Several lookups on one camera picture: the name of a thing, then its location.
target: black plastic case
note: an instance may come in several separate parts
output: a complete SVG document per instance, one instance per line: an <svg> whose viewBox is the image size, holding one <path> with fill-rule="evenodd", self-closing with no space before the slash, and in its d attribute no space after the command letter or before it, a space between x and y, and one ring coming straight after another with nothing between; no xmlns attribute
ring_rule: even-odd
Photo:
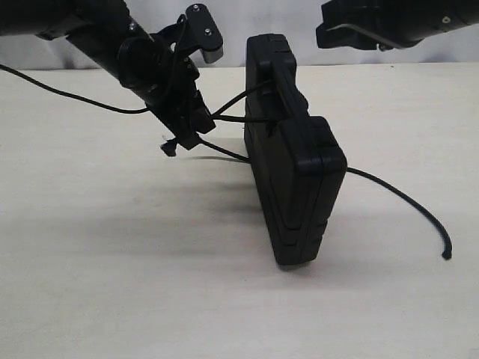
<svg viewBox="0 0 479 359"><path fill-rule="evenodd" d="M247 124L245 143L276 262L296 266L317 257L347 160L327 121L309 115L280 34L248 39L246 89L267 80L246 99L246 114L281 121Z"/></svg>

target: white table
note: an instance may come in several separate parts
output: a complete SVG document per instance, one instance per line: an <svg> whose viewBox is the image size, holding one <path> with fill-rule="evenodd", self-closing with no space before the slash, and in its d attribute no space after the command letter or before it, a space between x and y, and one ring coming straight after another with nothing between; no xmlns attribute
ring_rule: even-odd
<svg viewBox="0 0 479 359"><path fill-rule="evenodd" d="M30 73L124 108L102 71ZM479 64L299 69L350 165L319 258L275 265L251 169L159 152L113 114L0 75L0 358L479 358ZM211 109L243 69L203 70ZM242 114L242 106L231 114ZM242 126L208 138L245 153Z"/></svg>

